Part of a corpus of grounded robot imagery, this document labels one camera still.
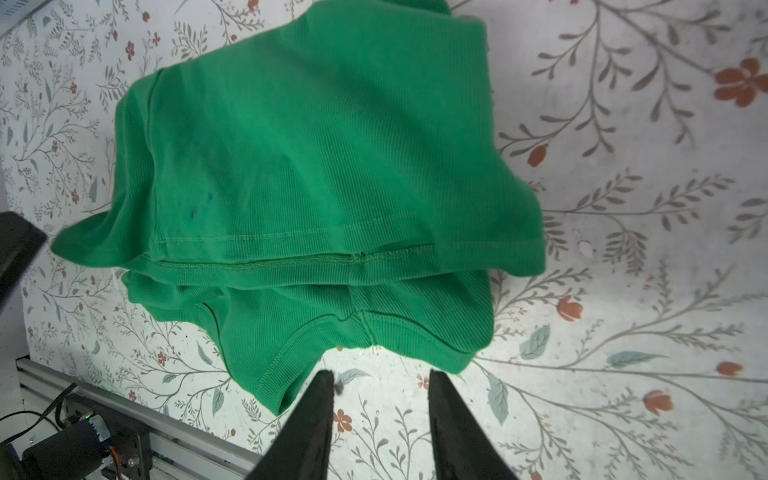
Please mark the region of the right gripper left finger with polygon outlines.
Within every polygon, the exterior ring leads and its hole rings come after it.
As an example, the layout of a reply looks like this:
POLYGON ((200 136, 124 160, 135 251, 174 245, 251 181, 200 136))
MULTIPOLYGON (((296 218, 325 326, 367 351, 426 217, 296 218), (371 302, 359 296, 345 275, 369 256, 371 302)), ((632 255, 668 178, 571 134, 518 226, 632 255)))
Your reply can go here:
POLYGON ((333 430, 334 375, 321 370, 247 480, 325 480, 333 430))

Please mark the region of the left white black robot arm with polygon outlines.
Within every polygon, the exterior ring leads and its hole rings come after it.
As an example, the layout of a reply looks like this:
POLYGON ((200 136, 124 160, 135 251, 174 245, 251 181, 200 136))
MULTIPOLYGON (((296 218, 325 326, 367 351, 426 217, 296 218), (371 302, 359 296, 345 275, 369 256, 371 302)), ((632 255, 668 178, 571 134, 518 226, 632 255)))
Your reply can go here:
POLYGON ((15 212, 1 213, 1 310, 48 236, 15 212))

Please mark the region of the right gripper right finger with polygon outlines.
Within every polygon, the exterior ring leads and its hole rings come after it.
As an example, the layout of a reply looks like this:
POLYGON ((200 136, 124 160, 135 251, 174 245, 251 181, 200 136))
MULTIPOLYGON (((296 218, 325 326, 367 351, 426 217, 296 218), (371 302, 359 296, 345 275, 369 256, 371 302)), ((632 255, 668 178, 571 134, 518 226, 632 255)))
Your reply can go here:
POLYGON ((497 453, 446 373, 429 377, 429 421, 435 478, 518 480, 497 453))

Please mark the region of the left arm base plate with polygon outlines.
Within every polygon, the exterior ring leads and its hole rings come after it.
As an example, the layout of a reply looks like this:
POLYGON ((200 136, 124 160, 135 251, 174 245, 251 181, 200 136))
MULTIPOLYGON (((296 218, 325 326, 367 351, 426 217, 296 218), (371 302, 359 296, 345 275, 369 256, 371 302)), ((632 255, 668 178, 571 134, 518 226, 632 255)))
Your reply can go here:
POLYGON ((19 454, 1 447, 3 479, 148 479, 149 429, 117 413, 90 413, 19 454))

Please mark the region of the aluminium front rail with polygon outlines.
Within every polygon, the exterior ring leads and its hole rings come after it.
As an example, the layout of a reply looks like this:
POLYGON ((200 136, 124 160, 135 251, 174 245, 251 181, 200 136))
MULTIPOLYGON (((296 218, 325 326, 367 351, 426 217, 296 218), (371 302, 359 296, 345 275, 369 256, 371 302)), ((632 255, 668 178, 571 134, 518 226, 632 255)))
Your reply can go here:
POLYGON ((88 405, 104 407, 147 428, 151 465, 147 476, 168 479, 244 479, 262 456, 181 421, 87 384, 27 357, 16 360, 22 396, 45 406, 70 384, 88 405))

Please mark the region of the green tank top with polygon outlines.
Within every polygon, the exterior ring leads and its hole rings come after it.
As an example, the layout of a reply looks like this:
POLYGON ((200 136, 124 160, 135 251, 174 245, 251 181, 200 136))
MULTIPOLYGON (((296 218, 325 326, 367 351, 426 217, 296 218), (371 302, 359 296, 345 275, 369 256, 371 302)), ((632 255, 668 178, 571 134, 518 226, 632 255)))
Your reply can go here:
POLYGON ((490 272, 546 262, 487 52, 443 1, 321 1, 161 69, 117 105, 111 208, 52 250, 204 329, 274 414, 334 348, 459 373, 493 336, 490 272))

